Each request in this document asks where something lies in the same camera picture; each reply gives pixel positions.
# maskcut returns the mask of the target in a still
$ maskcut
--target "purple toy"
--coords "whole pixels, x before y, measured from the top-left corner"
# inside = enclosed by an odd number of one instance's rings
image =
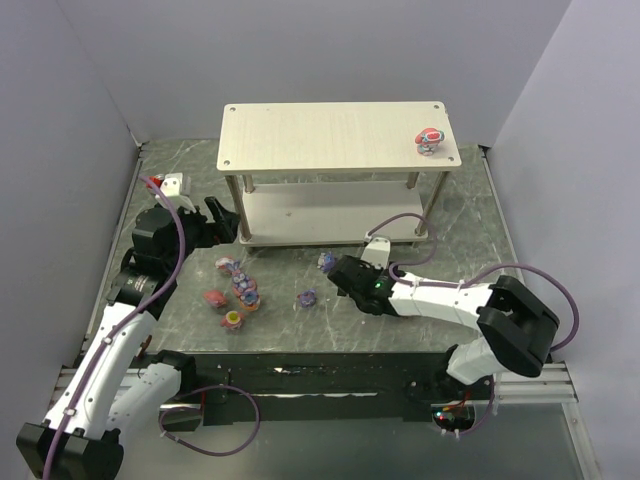
[[[328,273],[336,264],[336,261],[336,256],[333,253],[321,253],[320,258],[318,258],[318,268],[322,273]]]
[[[313,307],[316,304],[316,291],[315,289],[307,290],[298,295],[298,302],[302,308]]]
[[[249,312],[256,311],[260,306],[260,295],[255,290],[247,290],[238,297],[238,300],[240,300],[242,308]]]

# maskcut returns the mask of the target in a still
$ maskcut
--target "gray wall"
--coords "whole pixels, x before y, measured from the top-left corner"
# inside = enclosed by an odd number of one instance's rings
[[[0,469],[81,344],[136,156],[53,1],[0,2]]]
[[[59,0],[134,135],[230,102],[442,100],[492,145],[569,0]]]
[[[607,479],[640,472],[638,18],[634,0],[573,0],[490,151],[520,260],[566,282],[581,307],[560,357]]]

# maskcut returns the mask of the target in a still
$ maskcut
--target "toy piece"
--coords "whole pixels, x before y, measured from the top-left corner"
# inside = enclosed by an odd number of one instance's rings
[[[249,312],[255,312],[260,306],[260,295],[255,290],[247,290],[238,297],[242,308]]]
[[[336,264],[336,261],[336,256],[333,253],[321,253],[320,258],[318,258],[318,268],[322,273],[328,273]]]
[[[302,308],[313,307],[316,304],[316,291],[315,289],[307,290],[298,295],[298,302]]]
[[[430,157],[436,151],[440,142],[444,140],[444,132],[437,128],[425,128],[416,137],[418,153],[425,157]]]
[[[242,326],[244,322],[244,315],[240,312],[236,312],[235,310],[231,310],[228,312],[222,320],[220,321],[221,327],[226,327],[229,330],[237,330]]]
[[[209,290],[202,295],[212,307],[220,308],[227,304],[227,298],[220,290]]]
[[[249,275],[236,270],[231,277],[232,290],[236,297],[240,298],[240,295],[249,291],[256,290],[258,285]]]
[[[220,257],[216,260],[215,266],[218,270],[222,270],[224,273],[232,275],[233,272],[240,269],[240,262],[231,257]]]

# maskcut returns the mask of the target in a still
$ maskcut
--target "table surface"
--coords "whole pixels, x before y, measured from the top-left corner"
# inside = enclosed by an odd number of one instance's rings
[[[434,155],[414,139],[434,127]],[[218,170],[227,174],[426,172],[461,160],[441,102],[234,104],[224,109]]]
[[[216,140],[151,142],[143,146],[142,173],[183,172],[192,178],[192,199],[217,196],[233,208],[224,176],[213,163]],[[435,205],[432,222],[438,230],[439,249],[426,266],[412,272],[434,279],[458,281],[470,278],[498,262],[513,261],[505,227],[496,205],[478,147],[461,149],[463,167],[449,175]],[[420,195],[426,198],[437,174],[422,174]],[[398,180],[406,174],[361,173],[348,175],[257,176],[262,183],[293,183],[344,180]],[[136,216],[153,205],[153,199],[137,182],[129,203],[123,229],[110,265],[108,281],[118,272],[120,260],[132,244]],[[408,245],[392,247],[392,259],[424,257],[432,246],[427,240],[417,249]],[[382,352],[444,351],[454,343],[469,342],[475,333],[468,328],[429,318],[374,317],[361,313],[348,298],[338,297],[336,288],[316,268],[324,248],[265,248],[249,256],[236,241],[213,249],[196,250],[185,262],[178,288],[168,302],[153,331],[150,350],[206,351],[293,351],[293,352]],[[334,253],[357,255],[358,246],[331,249]],[[237,332],[219,326],[221,313],[209,307],[202,294],[222,290],[235,309],[239,305],[231,293],[229,278],[214,267],[221,256],[242,260],[243,268],[257,279],[262,305],[250,313]],[[296,309],[296,295],[309,288],[318,292],[318,303],[310,309]]]

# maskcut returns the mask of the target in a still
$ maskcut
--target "floor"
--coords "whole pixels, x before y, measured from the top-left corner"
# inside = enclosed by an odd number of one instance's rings
[[[216,154],[215,140],[152,142],[142,150],[142,173],[184,172],[193,178],[194,203],[203,205],[203,197],[215,195],[231,207],[226,183],[215,168]],[[461,156],[463,167],[449,176],[433,212],[439,251],[429,265],[411,269],[433,279],[470,278],[488,265],[513,260],[481,151],[464,147]],[[259,184],[372,178],[404,175],[254,179]],[[419,188],[424,198],[434,180],[434,175],[421,176]],[[151,196],[137,185],[109,282],[131,245],[136,215],[152,205]],[[419,258],[430,247],[431,241],[417,249],[394,246],[392,257]],[[356,254],[359,249],[331,250]],[[185,263],[179,287],[153,332],[150,350],[443,351],[475,338],[470,329],[439,320],[361,314],[349,299],[336,296],[335,288],[316,268],[323,251],[327,249],[263,249],[249,256],[238,244],[196,250]],[[247,272],[258,280],[263,298],[260,309],[236,333],[219,326],[220,314],[202,298],[204,291],[214,288],[229,293],[228,278],[214,268],[215,260],[223,255],[242,259]],[[294,309],[296,294],[311,287],[318,290],[318,305]],[[184,435],[204,448],[226,450],[242,443],[250,429],[249,423],[236,423]],[[160,438],[154,418],[127,445],[118,478],[567,480],[581,478],[572,445],[561,405],[501,406],[498,416],[459,443],[441,438],[432,425],[398,419],[265,422],[247,449],[227,458],[198,455]]]
[[[142,149],[141,173],[183,172],[191,176],[191,198],[196,205],[204,207],[203,211],[206,210],[203,198],[210,195],[232,209],[226,182],[215,167],[217,147],[217,140],[151,142]],[[470,278],[486,266],[513,260],[481,150],[477,146],[463,147],[461,157],[463,167],[449,175],[431,217],[439,239],[438,253],[429,265],[411,268],[412,272],[428,278],[458,281]],[[254,176],[254,181],[260,184],[403,178],[406,174],[350,174],[339,177]],[[434,180],[435,174],[420,176],[418,188],[424,199]],[[119,270],[124,252],[131,246],[136,216],[153,203],[144,185],[138,182],[110,267],[109,283]],[[431,246],[430,240],[418,248],[397,245],[392,248],[392,259],[424,257]],[[331,248],[331,251],[338,255],[353,255],[359,248],[342,246]],[[350,299],[338,297],[336,288],[317,269],[318,256],[325,251],[328,248],[265,248],[247,255],[237,242],[196,250],[185,262],[178,289],[153,332],[150,350],[444,351],[455,343],[466,343],[475,338],[472,330],[444,321],[423,317],[373,317],[361,313]],[[212,309],[202,297],[207,290],[219,289],[231,299],[231,307],[239,309],[230,291],[229,278],[214,267],[215,260],[221,256],[242,259],[245,271],[259,284],[260,309],[248,315],[239,331],[220,327],[221,313]],[[309,309],[297,308],[297,294],[309,288],[317,290],[317,305]]]

